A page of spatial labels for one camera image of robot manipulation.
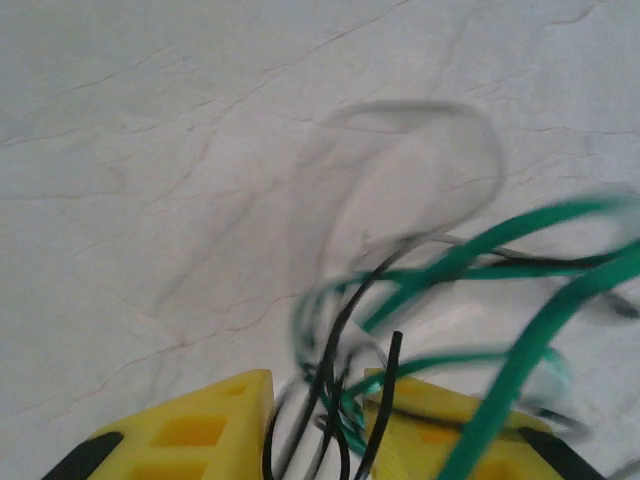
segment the crack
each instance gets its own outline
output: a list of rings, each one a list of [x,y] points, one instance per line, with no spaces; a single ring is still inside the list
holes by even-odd
[[[337,35],[331,37],[329,40],[321,43],[320,45],[317,45],[309,50],[307,50],[306,52],[302,53],[301,55],[299,55],[298,57],[294,58],[293,60],[291,60],[288,63],[285,63],[284,65],[278,66],[278,67],[272,67],[269,68],[267,70],[263,70],[262,73],[270,73],[273,72],[275,70],[279,70],[278,73],[276,75],[274,75],[273,77],[271,77],[269,79],[269,81],[275,79],[277,76],[281,75],[282,73],[284,73],[285,71],[289,70],[291,67],[293,67],[294,65],[296,65],[297,63],[301,62],[302,60],[304,60],[305,58],[307,58],[309,55],[317,52],[318,50],[326,47],[327,45],[332,44],[333,42],[335,42],[336,40],[340,40],[341,38],[346,37],[347,35],[360,30],[363,27],[366,27],[368,25],[374,24],[378,21],[380,21],[382,18],[384,18],[386,15],[388,15],[389,13],[391,13],[393,10],[395,10],[396,8],[405,5],[409,2],[411,2],[412,0],[402,0],[401,2],[398,2],[394,5],[391,5],[390,7],[386,8],[381,14],[370,18],[368,20],[364,20],[362,22],[356,23],[354,26],[348,28],[347,30],[344,30],[340,33],[338,33]]]
[[[116,72],[110,73],[109,75],[107,75],[104,78],[101,78],[100,80],[96,80],[96,81],[93,81],[93,82],[90,82],[90,83],[85,83],[83,85],[78,85],[77,87],[73,87],[70,90],[65,90],[64,92],[61,92],[61,93],[59,93],[57,95],[54,95],[53,97],[50,97],[50,99],[57,98],[57,97],[62,97],[62,96],[68,95],[70,93],[73,93],[75,91],[82,90],[82,89],[85,89],[85,88],[88,88],[88,87],[94,87],[96,85],[100,85],[101,83],[104,83],[104,82],[106,82],[108,80],[111,80],[113,77],[115,77],[117,75],[120,75],[120,74],[125,73],[125,72],[129,72],[131,70],[135,70],[136,68],[141,66],[143,63],[148,62],[153,57],[155,57],[156,55],[164,52],[165,50],[167,50],[169,48],[171,48],[172,46],[173,46],[173,43],[165,45],[164,47],[161,47],[161,48],[155,50],[154,52],[152,52],[151,54],[147,55],[142,60],[139,60],[139,61],[135,62],[133,65],[131,65],[129,67],[126,67],[124,70],[118,70]]]
[[[51,108],[51,105],[47,105],[41,108],[36,108],[35,110],[31,110],[30,112],[25,113],[24,116],[28,117],[29,115],[35,115],[36,113],[44,112],[45,110],[49,110],[50,108]]]
[[[549,155],[547,155],[544,159],[542,160],[538,160],[535,163],[540,163],[543,160],[546,160],[547,158],[549,158],[551,155],[553,155],[554,152],[550,153]],[[539,178],[542,173],[548,169],[550,169],[551,167],[554,167],[556,165],[558,165],[558,163],[562,162],[563,160],[566,160],[567,157],[562,157],[562,158],[558,158],[552,162],[550,162],[548,165],[545,165],[544,167],[542,167],[536,174],[531,175],[529,178],[525,178],[524,180],[521,180],[519,182],[516,182],[516,186],[521,186],[521,185],[526,185],[527,183],[535,180],[536,178]]]
[[[560,175],[558,178],[570,179],[570,180],[591,180],[589,175]]]
[[[191,162],[189,167],[187,167],[187,171],[182,175],[182,177],[173,186],[171,186],[167,191],[163,192],[158,197],[154,198],[147,205],[147,207],[150,207],[151,205],[156,203],[158,200],[160,200],[162,198],[165,198],[167,195],[170,195],[172,192],[175,192],[178,188],[180,188],[181,185],[184,184],[184,182],[189,180],[189,178],[193,174],[193,170],[196,168],[196,166],[199,163],[201,163],[202,161],[204,161],[205,156],[207,155],[207,152],[209,152],[209,147],[211,146],[211,143],[213,142],[213,139],[214,139],[216,133],[217,133],[217,131],[213,130],[209,134],[209,138],[207,138],[207,140],[205,141],[204,146],[202,147],[202,150],[200,151],[200,154],[196,157],[196,159],[193,162]]]
[[[442,194],[442,193],[450,193],[450,192],[453,192],[454,190],[457,190],[458,188],[466,187],[467,185],[470,185],[472,183],[483,182],[483,181],[486,181],[486,180],[495,180],[495,179],[496,179],[495,176],[473,178],[473,179],[468,180],[466,182],[463,182],[463,183],[461,183],[459,185],[455,185],[455,186],[453,186],[451,188],[447,188],[446,190],[441,190],[439,193],[440,194]]]
[[[210,105],[210,104],[212,104],[213,102],[216,102],[217,100],[219,100],[219,98],[218,98],[218,97],[214,97],[214,98],[211,98],[211,99],[209,99],[209,100],[205,100],[204,102],[198,103],[197,105],[193,106],[193,107],[191,108],[191,110],[189,110],[187,113],[185,113],[185,115],[191,115],[191,114],[192,114],[193,112],[195,112],[198,108],[200,108],[200,107],[205,107],[205,106],[207,106],[207,105]]]
[[[245,95],[243,95],[242,97],[240,97],[238,100],[234,101],[231,105],[229,105],[228,107],[226,107],[224,110],[222,110],[222,112],[220,112],[220,114],[216,117],[216,119],[210,124],[211,126],[216,125],[217,123],[221,122],[222,119],[224,118],[224,116],[229,113],[231,110],[233,110],[234,108],[236,108],[238,105],[240,105],[241,103],[245,102],[250,96],[252,96],[254,93],[256,93],[257,91],[259,91],[262,87],[264,87],[265,85],[267,85],[269,82],[271,82],[272,80],[275,80],[282,72],[277,73],[276,75],[273,75],[271,77],[269,77],[268,79],[264,80],[263,82],[259,83],[258,85],[256,85],[255,87],[253,87],[251,90],[249,90],[248,93],[246,93]]]
[[[469,22],[471,22],[473,17],[475,17],[475,15],[484,7],[485,5],[479,5],[478,7],[471,10],[471,12],[469,12],[469,15],[467,15],[467,17],[462,21],[460,28],[458,28],[458,30],[455,32],[453,39],[451,40],[451,42],[449,42],[449,47],[447,48],[447,51],[445,52],[445,55],[442,61],[440,62],[440,65],[438,65],[438,73],[436,76],[436,81],[434,86],[431,88],[431,91],[429,92],[428,96],[434,95],[442,85],[445,74],[449,70],[451,60],[453,59],[453,56],[455,55],[455,52],[458,49],[458,46],[464,36],[464,33],[467,30],[467,27],[469,26]]]
[[[65,135],[70,135],[72,133],[84,132],[85,130],[92,130],[98,127],[98,124],[90,125],[88,127],[74,128],[73,130],[67,130],[66,132],[56,133],[55,135],[43,136],[43,137],[32,137],[27,138],[25,140],[18,140],[16,142],[2,142],[0,143],[0,147],[13,147],[15,145],[21,145],[23,143],[28,142],[37,142],[40,140],[52,140],[54,138],[64,137]]]
[[[553,131],[565,131],[571,133],[577,133],[579,135],[630,135],[632,137],[640,138],[640,133],[632,132],[629,130],[621,130],[621,131],[590,131],[590,130],[574,130],[569,127],[546,127],[546,128],[518,128],[518,130],[522,132],[534,132],[534,133],[545,133],[545,132],[553,132]]]
[[[244,193],[244,192],[246,192],[248,190],[249,190],[248,187],[243,187],[243,188],[237,188],[235,190],[227,190],[227,191],[224,191],[224,192],[214,193],[214,194],[211,194],[211,195],[206,194],[206,193],[199,193],[197,195],[191,195],[189,197],[165,197],[165,198],[167,200],[177,200],[177,201],[181,201],[181,202],[188,202],[188,201],[191,201],[191,200],[195,200],[196,198],[202,198],[202,197],[205,197],[207,200],[223,200],[223,199],[226,199],[226,198],[235,197],[239,193]],[[264,190],[261,190],[261,191],[256,192],[256,193],[262,194],[262,192],[267,193],[268,189],[264,189]]]
[[[246,217],[253,211],[254,203],[257,201],[258,195],[252,195],[247,202],[243,205],[242,210],[239,212],[236,218],[232,219],[227,225],[225,225],[224,231],[220,233],[216,238],[211,240],[209,248],[203,252],[201,255],[196,255],[195,258],[188,265],[186,271],[182,274],[178,275],[173,281],[169,282],[169,285],[166,288],[166,291],[161,293],[158,296],[158,300],[155,302],[155,305],[151,308],[151,316],[155,317],[160,311],[162,305],[165,301],[171,297],[189,278],[189,275],[202,263],[204,263],[214,252],[218,242],[225,238],[234,227],[240,224]]]
[[[171,209],[170,208],[164,208],[162,210],[159,210],[157,212],[153,212],[153,213],[148,213],[144,216],[144,218],[151,218],[151,217],[155,217],[156,215],[162,215],[163,213],[167,213],[170,212]]]
[[[22,230],[18,230],[17,232],[10,232],[10,233],[7,233],[5,235],[0,235],[0,238],[9,238],[9,237],[12,237],[14,235],[20,235],[22,233],[30,232],[31,230],[37,230],[39,228],[46,227],[47,225],[50,225],[51,223],[55,222],[59,217],[61,217],[65,213],[67,213],[70,209],[71,209],[70,206],[66,207],[61,212],[56,213],[53,217],[49,218],[48,220],[46,220],[43,223],[39,223],[38,225],[32,225],[30,227],[23,228]]]
[[[249,299],[249,300],[240,300],[239,302],[234,302],[234,303],[230,303],[229,305],[227,305],[226,308],[222,309],[222,310],[214,310],[214,309],[209,309],[207,310],[209,313],[212,313],[214,315],[226,315],[227,313],[231,313],[231,310],[241,307],[243,305],[249,305],[250,303],[264,303],[261,300],[253,300],[253,299]]]
[[[74,253],[73,255],[67,257],[67,258],[75,258],[79,255],[82,255],[84,252],[86,252],[87,250],[91,250],[92,248],[98,247],[100,245],[102,245],[103,243],[107,243],[110,242],[111,240],[116,240],[118,238],[122,238],[124,236],[128,235],[128,233],[121,233],[119,235],[116,235],[114,237],[110,237],[110,238],[106,238],[104,240],[100,240],[99,242],[96,242],[92,245],[89,245],[88,247],[83,248],[82,250],[80,250],[79,252]]]
[[[162,122],[162,123],[158,123],[156,125],[152,125],[150,127],[143,127],[143,128],[139,128],[138,130],[122,130],[122,133],[126,134],[126,135],[134,135],[136,133],[145,133],[145,132],[150,132],[152,130],[155,130],[156,128],[160,128],[164,125],[167,125],[171,123],[171,121],[167,121],[167,122]]]
[[[281,113],[276,113],[276,112],[272,112],[272,111],[269,111],[268,113],[273,115],[274,117],[278,117],[278,118],[281,118],[283,120],[289,120],[290,122],[313,123],[314,125],[317,125],[317,123],[313,121],[313,117],[294,118],[294,117],[288,117],[286,115],[282,115]]]
[[[11,412],[11,413],[9,413],[7,415],[3,415],[2,417],[0,417],[0,420],[4,420],[4,419],[9,418],[9,417],[17,417],[17,416],[20,416],[20,415],[24,415],[25,413],[28,413],[28,412],[30,412],[32,410],[36,410],[36,409],[42,407],[43,405],[46,405],[47,403],[49,403],[52,400],[55,400],[56,398],[58,398],[58,397],[56,397],[56,396],[47,397],[44,400],[41,400],[40,402],[37,402],[37,403],[35,403],[33,405],[30,405],[28,407],[24,407],[24,408],[22,408],[20,410],[17,410],[15,412]]]
[[[110,375],[110,376],[109,376],[109,377],[108,377],[104,382],[102,382],[102,384],[100,384],[97,388],[94,388],[93,390],[90,390],[90,391],[88,391],[88,392],[86,392],[86,393],[83,393],[83,394],[82,394],[82,395],[80,395],[79,397],[76,397],[76,398],[73,400],[73,403],[74,403],[74,404],[76,404],[77,402],[79,402],[79,401],[81,401],[81,400],[85,400],[85,399],[87,399],[87,398],[93,397],[94,395],[96,395],[96,394],[100,393],[100,392],[101,392],[101,391],[103,391],[103,390],[105,389],[105,387],[106,387],[106,386],[107,386],[107,385],[108,385],[108,384],[109,384],[109,383],[110,383],[110,382],[111,382],[115,377],[117,377],[117,376],[118,376],[118,375],[119,375],[123,370],[127,369],[128,367],[130,367],[130,366],[132,366],[132,365],[135,365],[135,364],[140,363],[140,362],[142,362],[142,361],[144,361],[144,360],[147,360],[147,359],[149,359],[149,358],[151,358],[151,357],[155,357],[155,356],[157,356],[157,355],[163,355],[163,354],[165,354],[165,353],[170,353],[170,352],[174,352],[174,351],[182,350],[182,349],[184,349],[184,348],[187,348],[187,347],[190,347],[190,346],[192,346],[192,345],[195,345],[196,343],[202,342],[203,340],[208,340],[208,339],[213,338],[213,337],[216,337],[216,336],[218,336],[218,335],[222,335],[223,333],[231,333],[231,334],[235,334],[235,333],[238,333],[238,332],[243,332],[243,331],[249,330],[250,328],[253,328],[253,327],[255,327],[256,325],[258,325],[262,320],[264,320],[264,318],[269,314],[269,312],[271,311],[271,309],[274,307],[274,305],[275,305],[275,304],[277,304],[278,302],[281,302],[281,301],[283,301],[283,300],[287,300],[287,299],[294,298],[294,297],[296,297],[296,296],[297,296],[297,293],[296,293],[296,294],[288,294],[288,295],[285,295],[285,296],[283,296],[283,297],[279,297],[279,298],[276,298],[275,300],[270,301],[270,302],[268,303],[268,305],[266,306],[266,308],[265,308],[264,312],[263,312],[262,314],[260,314],[260,316],[258,317],[258,319],[257,319],[257,320],[255,320],[255,321],[253,321],[253,322],[251,322],[251,323],[249,323],[248,325],[243,325],[242,327],[235,327],[235,328],[234,328],[234,327],[231,327],[231,328],[225,328],[225,329],[220,330],[220,331],[218,331],[218,332],[214,332],[214,333],[211,333],[211,334],[209,334],[209,335],[205,335],[204,337],[200,337],[200,338],[198,338],[198,339],[191,340],[191,341],[183,340],[183,341],[181,341],[180,343],[178,343],[178,344],[176,344],[176,345],[172,345],[172,346],[170,346],[170,347],[163,348],[162,350],[159,350],[159,351],[157,351],[157,352],[153,352],[153,353],[150,353],[150,354],[145,355],[145,356],[143,356],[143,357],[137,358],[137,359],[135,359],[135,360],[131,360],[130,362],[127,362],[125,365],[123,365],[123,366],[121,366],[120,368],[118,368],[118,369],[117,369],[117,370],[116,370],[112,375]],[[236,304],[236,306],[237,306],[237,305],[240,305],[240,304],[242,304],[242,303],[249,303],[249,302],[252,302],[252,301],[255,301],[255,300],[245,300],[245,301],[243,301],[243,302],[239,302],[238,304]],[[63,414],[56,415],[56,417],[57,417],[57,416],[66,415],[66,414],[68,414],[68,413],[72,412],[75,408],[77,408],[77,406],[72,407],[70,410],[68,410],[67,412],[64,412]],[[48,422],[48,421],[52,420],[53,418],[55,418],[55,417],[48,418],[46,421]]]
[[[593,12],[593,10],[598,5],[600,5],[602,3],[605,3],[605,1],[604,0],[600,0],[600,1],[596,2],[596,3],[594,3],[593,5],[588,7],[584,12],[582,12],[580,15],[578,15],[576,18],[573,18],[571,20],[559,20],[557,22],[550,22],[550,23],[547,23],[545,25],[545,27],[557,26],[557,25],[575,25],[576,23],[581,22],[582,20],[587,18],[589,15],[591,15],[591,12]]]
[[[92,193],[59,193],[51,195],[7,195],[0,196],[0,200],[80,200],[83,198],[92,197],[108,197],[111,195],[118,195],[122,193],[122,190],[107,191],[107,192],[92,192]]]
[[[504,82],[506,82],[506,81],[508,81],[508,80],[513,80],[513,79],[515,79],[515,78],[520,78],[520,77],[522,77],[523,75],[525,75],[526,73],[528,73],[528,72],[531,70],[531,65],[532,65],[532,64],[528,64],[528,65],[526,65],[526,66],[524,66],[524,67],[522,67],[522,68],[519,68],[518,70],[516,70],[515,72],[513,72],[513,73],[511,73],[511,74],[507,75],[507,76],[506,76],[506,77],[504,77],[504,78],[500,78],[500,79],[498,79],[498,80],[492,80],[491,82],[483,83],[483,84],[480,84],[480,85],[476,85],[475,87],[468,88],[468,89],[466,89],[466,90],[465,90],[465,93],[467,93],[467,92],[473,92],[473,91],[475,91],[475,90],[479,90],[479,89],[481,89],[481,88],[483,88],[483,87],[488,87],[489,85],[499,84],[499,85],[497,86],[497,88],[495,88],[495,89],[493,89],[493,90],[491,90],[491,91],[489,91],[489,92],[485,92],[485,93],[483,93],[482,95],[484,96],[484,95],[489,95],[489,94],[491,94],[491,93],[495,93],[495,92],[497,92],[500,88],[502,88],[502,87],[504,86],[504,85],[502,85]]]
[[[526,167],[522,167],[514,172],[511,172],[509,174],[509,177],[514,177],[515,175],[518,175],[520,173],[524,173],[527,170],[531,170],[533,167],[535,167],[536,165],[544,162],[545,160],[548,160],[551,156],[553,156],[554,154],[558,153],[559,150],[562,149],[562,147],[564,147],[565,144],[562,143],[560,145],[558,145],[556,148],[554,148],[553,150],[551,150],[549,153],[547,153],[546,155],[543,155],[542,157],[534,160],[533,162],[531,162],[529,165],[527,165]]]

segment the rectangular hole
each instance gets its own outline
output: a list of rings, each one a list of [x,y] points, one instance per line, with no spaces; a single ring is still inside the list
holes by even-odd
[[[417,423],[418,434],[424,443],[453,443],[457,442],[460,433],[450,428]]]
[[[491,462],[479,465],[473,472],[473,480],[520,480],[507,462]]]
[[[154,447],[213,446],[227,424],[223,415],[185,415],[169,420],[151,445]]]
[[[244,393],[247,389],[246,385],[236,385],[235,387],[227,388],[223,393],[223,395],[229,395],[232,397],[238,397]]]
[[[204,462],[158,462],[136,465],[131,480],[200,480],[207,464]]]
[[[403,395],[418,395],[421,393],[419,387],[412,385],[411,382],[407,382],[406,380],[396,382],[394,390],[396,393],[401,393]]]

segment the yellow plastic part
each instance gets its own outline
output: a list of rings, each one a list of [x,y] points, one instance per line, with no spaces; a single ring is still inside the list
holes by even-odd
[[[371,374],[377,370],[368,370]],[[380,394],[370,397],[380,401]],[[467,422],[480,401],[446,388],[406,378],[396,383],[394,406],[422,415]],[[365,402],[367,434],[378,407]],[[528,415],[513,412],[506,425],[550,432],[548,425]],[[428,480],[436,478],[459,434],[391,415],[372,469],[375,480]],[[474,469],[471,480],[562,480],[562,477],[526,442],[498,437]]]
[[[90,480],[260,480],[273,406],[269,370],[252,370],[123,418],[93,437],[124,439]]]

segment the green wire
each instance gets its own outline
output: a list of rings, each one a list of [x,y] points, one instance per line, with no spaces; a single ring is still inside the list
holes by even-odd
[[[496,436],[546,345],[591,297],[640,275],[640,248],[576,278],[540,310],[516,341],[489,394],[455,446],[437,480],[467,478]]]
[[[363,320],[356,322],[368,333],[374,332],[395,312],[417,300],[417,297],[438,283],[452,280],[497,280],[509,278],[532,278],[549,276],[578,276],[563,287],[525,329],[514,346],[507,350],[484,350],[447,352],[428,355],[404,362],[398,368],[397,378],[437,366],[460,366],[487,362],[505,361],[494,386],[484,403],[465,429],[464,435],[442,470],[439,480],[466,478],[478,458],[500,430],[509,413],[511,403],[520,393],[531,370],[540,362],[549,363],[563,382],[568,381],[567,367],[563,358],[547,347],[549,340],[568,321],[579,306],[593,295],[612,289],[634,276],[640,275],[640,242],[638,240],[623,248],[603,254],[579,259],[587,266],[567,267],[550,265],[486,266],[470,267],[475,259],[489,254],[505,243],[516,240],[537,230],[571,219],[592,214],[610,214],[615,210],[638,205],[638,198],[627,195],[592,196],[577,198],[553,206],[543,207],[503,222],[478,235],[466,244],[452,247],[437,262],[424,268],[394,269],[384,272],[378,282],[388,282],[395,290],[385,301],[378,304]],[[297,303],[292,318],[292,343],[294,356],[311,382],[313,374],[308,356],[315,346],[314,327],[326,299],[333,294],[344,294],[349,287],[367,280],[371,272],[358,272],[353,277],[333,281],[317,290],[305,293]],[[359,395],[370,395],[382,388],[384,372],[372,375],[347,388],[342,394],[342,406],[355,419],[360,432],[342,418],[341,427],[350,448],[362,454],[366,442],[362,438],[364,419],[356,402]],[[329,399],[323,395],[321,401],[328,407]]]

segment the white floor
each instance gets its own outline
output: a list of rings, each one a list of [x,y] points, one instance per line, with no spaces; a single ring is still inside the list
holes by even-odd
[[[429,98],[490,116],[510,176],[476,226],[640,186],[636,0],[1,8],[3,479],[40,478],[101,425],[226,376],[289,378],[288,180],[336,108]],[[456,287],[406,325],[407,351],[509,341],[547,287]],[[608,474],[640,453],[640,325],[578,317],[558,339],[594,429],[577,448]],[[477,393],[477,378],[456,385]]]

